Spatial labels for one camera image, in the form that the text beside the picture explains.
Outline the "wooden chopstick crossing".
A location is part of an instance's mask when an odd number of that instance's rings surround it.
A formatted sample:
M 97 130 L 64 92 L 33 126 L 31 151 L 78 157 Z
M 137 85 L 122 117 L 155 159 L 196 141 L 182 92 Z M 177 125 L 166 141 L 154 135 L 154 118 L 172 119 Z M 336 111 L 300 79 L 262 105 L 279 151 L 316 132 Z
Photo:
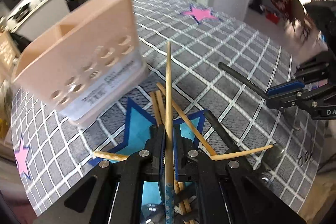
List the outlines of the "wooden chopstick crossing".
M 267 145 L 264 147 L 259 147 L 259 148 L 250 149 L 246 151 L 233 152 L 233 153 L 222 154 L 222 155 L 214 155 L 214 156 L 210 156 L 210 159 L 214 161 L 233 159 L 235 157 L 241 157 L 241 156 L 246 156 L 246 155 L 258 153 L 261 151 L 265 151 L 273 147 L 274 145 Z M 94 151 L 93 156 L 100 158 L 100 159 L 107 159 L 107 160 L 114 160 L 114 161 L 124 161 L 128 158 L 127 155 L 121 155 L 121 154 L 110 153 L 110 152 L 101 152 L 101 151 Z

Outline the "wooden chopstick blue patterned end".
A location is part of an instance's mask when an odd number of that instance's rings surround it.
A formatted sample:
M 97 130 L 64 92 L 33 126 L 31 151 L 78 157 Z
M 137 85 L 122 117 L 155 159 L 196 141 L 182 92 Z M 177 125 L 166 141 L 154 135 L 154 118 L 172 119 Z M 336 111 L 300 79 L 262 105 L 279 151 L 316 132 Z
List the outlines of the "wooden chopstick blue patterned end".
M 174 223 L 173 107 L 171 84 L 171 44 L 167 42 L 165 87 L 165 223 Z

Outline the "black utensil handle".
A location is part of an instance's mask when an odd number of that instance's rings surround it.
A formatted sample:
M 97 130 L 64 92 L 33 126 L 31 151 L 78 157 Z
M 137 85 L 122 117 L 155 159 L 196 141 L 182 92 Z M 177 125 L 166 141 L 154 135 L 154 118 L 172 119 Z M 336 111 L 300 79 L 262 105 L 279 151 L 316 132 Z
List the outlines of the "black utensil handle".
M 220 62 L 218 64 L 218 68 L 221 69 L 222 71 L 228 73 L 231 77 L 237 79 L 241 83 L 243 83 L 245 86 L 250 88 L 253 92 L 255 92 L 257 95 L 259 95 L 261 98 L 267 100 L 268 96 L 267 94 L 261 90 L 259 87 L 257 87 L 253 82 L 248 80 L 246 77 L 241 75 L 239 72 L 235 71 L 231 67 L 225 65 L 223 62 Z

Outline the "pink plastic utensil holder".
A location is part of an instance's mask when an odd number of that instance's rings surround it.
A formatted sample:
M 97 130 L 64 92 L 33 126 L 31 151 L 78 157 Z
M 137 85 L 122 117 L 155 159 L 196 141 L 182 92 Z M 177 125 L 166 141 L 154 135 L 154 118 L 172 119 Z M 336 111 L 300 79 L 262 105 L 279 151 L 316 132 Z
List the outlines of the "pink plastic utensil holder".
M 87 128 L 147 75 L 132 0 L 90 0 L 29 44 L 12 82 Z

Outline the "wooden chopstick right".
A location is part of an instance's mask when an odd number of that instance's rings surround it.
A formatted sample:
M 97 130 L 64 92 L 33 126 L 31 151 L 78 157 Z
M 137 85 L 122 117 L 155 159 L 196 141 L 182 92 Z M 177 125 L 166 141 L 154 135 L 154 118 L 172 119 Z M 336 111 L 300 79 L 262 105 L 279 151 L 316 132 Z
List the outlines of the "wooden chopstick right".
M 179 116 L 183 119 L 183 121 L 189 126 L 189 128 L 194 133 L 194 135 L 197 137 L 198 141 L 201 142 L 203 147 L 205 147 L 205 149 L 210 153 L 211 156 L 217 155 L 215 150 L 209 145 L 209 143 L 205 140 L 205 138 L 198 131 L 198 129 L 193 125 L 193 123 L 190 121 L 190 119 L 187 117 L 187 115 L 182 111 L 182 109 L 172 99 L 172 96 L 170 96 L 170 99 L 171 99 L 171 103 L 172 103 L 172 106 L 175 109 L 175 111 L 179 114 Z

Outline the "wooden chopstick pair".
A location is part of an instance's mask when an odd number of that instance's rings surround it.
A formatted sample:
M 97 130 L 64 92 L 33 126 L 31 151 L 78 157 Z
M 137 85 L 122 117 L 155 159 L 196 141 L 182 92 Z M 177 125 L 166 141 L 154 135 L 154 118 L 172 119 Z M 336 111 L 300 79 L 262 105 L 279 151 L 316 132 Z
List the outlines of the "wooden chopstick pair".
M 162 124 L 165 125 L 165 105 L 163 103 L 163 98 L 162 98 L 162 93 L 160 90 L 157 90 L 155 92 L 155 95 L 156 95 L 156 98 L 157 98 L 157 103 L 158 103 L 158 108 L 159 108 L 159 113 L 160 113 L 160 116 L 161 116 L 161 121 L 162 121 Z
M 158 95 L 159 91 L 156 92 L 150 92 L 150 97 L 152 100 L 152 104 L 153 104 L 153 110 L 154 110 L 154 115 L 155 115 L 155 120 L 157 122 L 157 125 L 161 125 L 163 124 L 163 120 L 161 117 L 161 112 L 160 110 L 162 109 L 159 105 L 158 105 L 158 101 L 157 101 L 157 97 L 156 95 Z M 174 180 L 174 190 L 176 194 L 179 194 L 181 192 L 180 186 L 182 186 L 182 189 L 184 189 L 184 186 L 181 182 L 177 182 L 176 180 Z M 188 203 L 188 200 L 182 200 L 179 205 L 178 205 L 180 211 L 181 211 L 181 215 L 186 215 L 187 213 L 191 212 L 191 207 L 190 204 Z

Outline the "blue star sticker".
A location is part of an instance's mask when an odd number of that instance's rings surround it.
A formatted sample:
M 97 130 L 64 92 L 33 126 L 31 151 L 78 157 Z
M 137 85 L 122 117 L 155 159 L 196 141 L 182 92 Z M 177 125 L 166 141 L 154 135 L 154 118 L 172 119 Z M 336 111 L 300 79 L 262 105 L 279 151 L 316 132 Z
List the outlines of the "blue star sticker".
M 205 116 L 203 113 L 204 111 L 198 111 L 187 116 L 200 133 L 202 133 L 205 123 Z M 174 120 L 173 124 L 179 125 L 181 136 L 190 139 L 193 142 L 194 148 L 198 148 L 199 140 L 182 118 Z M 150 131 L 151 126 L 157 126 L 154 116 L 150 115 L 132 99 L 128 98 L 123 141 L 116 147 L 108 150 L 108 152 L 129 156 L 145 149 L 147 140 L 155 138 Z M 96 157 L 95 159 L 90 160 L 89 164 L 91 166 L 96 166 L 100 161 L 102 161 L 102 159 Z M 143 177 L 149 178 L 150 180 L 144 181 L 143 183 L 141 202 L 143 216 L 147 216 L 150 213 L 159 213 L 159 210 L 164 212 L 165 186 L 164 182 L 162 185 L 161 180 L 164 169 L 162 166 L 159 166 L 159 169 L 157 170 L 154 169 L 154 177 L 151 174 L 153 173 L 151 171 L 151 164 L 148 164 L 144 170 L 146 174 L 144 174 Z

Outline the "pink star sticker left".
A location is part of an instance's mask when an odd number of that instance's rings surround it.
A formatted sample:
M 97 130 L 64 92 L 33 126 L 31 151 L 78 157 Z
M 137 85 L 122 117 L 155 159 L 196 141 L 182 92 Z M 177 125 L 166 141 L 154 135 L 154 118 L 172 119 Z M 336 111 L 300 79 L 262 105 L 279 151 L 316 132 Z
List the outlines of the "pink star sticker left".
M 20 176 L 25 176 L 28 180 L 31 180 L 30 171 L 27 164 L 27 157 L 31 147 L 26 145 L 21 135 L 19 139 L 19 147 L 14 151 L 15 162 Z

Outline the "pink star sticker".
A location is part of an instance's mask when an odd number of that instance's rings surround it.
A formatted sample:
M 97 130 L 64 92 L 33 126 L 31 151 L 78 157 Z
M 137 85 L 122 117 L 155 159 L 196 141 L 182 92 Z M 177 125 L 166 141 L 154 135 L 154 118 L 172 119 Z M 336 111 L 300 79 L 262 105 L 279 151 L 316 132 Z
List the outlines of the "pink star sticker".
M 201 24 L 205 20 L 221 21 L 221 18 L 215 16 L 211 9 L 196 7 L 194 5 L 190 5 L 189 10 L 181 12 L 181 15 L 191 16 L 197 22 L 197 24 Z
M 26 145 L 21 135 L 19 139 L 19 147 L 14 151 L 15 162 L 20 176 L 25 176 L 28 180 L 31 180 L 30 171 L 27 164 L 27 157 L 31 147 Z

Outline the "pink star sticker far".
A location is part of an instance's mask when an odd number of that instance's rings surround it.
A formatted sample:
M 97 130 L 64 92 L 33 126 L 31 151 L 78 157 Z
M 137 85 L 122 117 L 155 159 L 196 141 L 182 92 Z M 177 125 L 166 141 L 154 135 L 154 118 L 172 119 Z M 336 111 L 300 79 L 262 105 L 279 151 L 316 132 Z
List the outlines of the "pink star sticker far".
M 221 21 L 221 18 L 215 16 L 211 9 L 196 7 L 194 5 L 190 5 L 189 10 L 181 12 L 181 15 L 191 16 L 197 22 L 197 24 L 201 24 L 205 20 Z

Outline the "grey checked tablecloth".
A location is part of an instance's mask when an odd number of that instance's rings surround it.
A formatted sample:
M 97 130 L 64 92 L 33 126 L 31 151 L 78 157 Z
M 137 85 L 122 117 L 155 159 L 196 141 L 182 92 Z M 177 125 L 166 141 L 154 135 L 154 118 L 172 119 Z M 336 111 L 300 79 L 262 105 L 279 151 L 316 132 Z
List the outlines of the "grey checked tablecloth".
M 134 0 L 142 56 L 148 78 L 115 102 L 86 130 L 23 89 L 12 108 L 12 141 L 29 148 L 28 174 L 21 176 L 35 213 L 42 214 L 92 167 L 92 152 L 122 143 L 126 106 L 133 100 L 153 113 L 150 92 L 166 78 L 166 46 L 171 44 L 173 98 L 186 114 L 210 110 L 237 145 L 253 149 L 279 143 L 285 149 L 279 166 L 268 172 L 270 187 L 299 211 L 316 176 L 325 125 L 296 107 L 286 112 L 299 126 L 293 131 L 264 100 L 218 68 L 226 63 L 262 89 L 290 79 L 297 64 L 281 45 L 258 29 L 217 13 L 217 20 L 197 23 L 183 16 L 182 0 Z

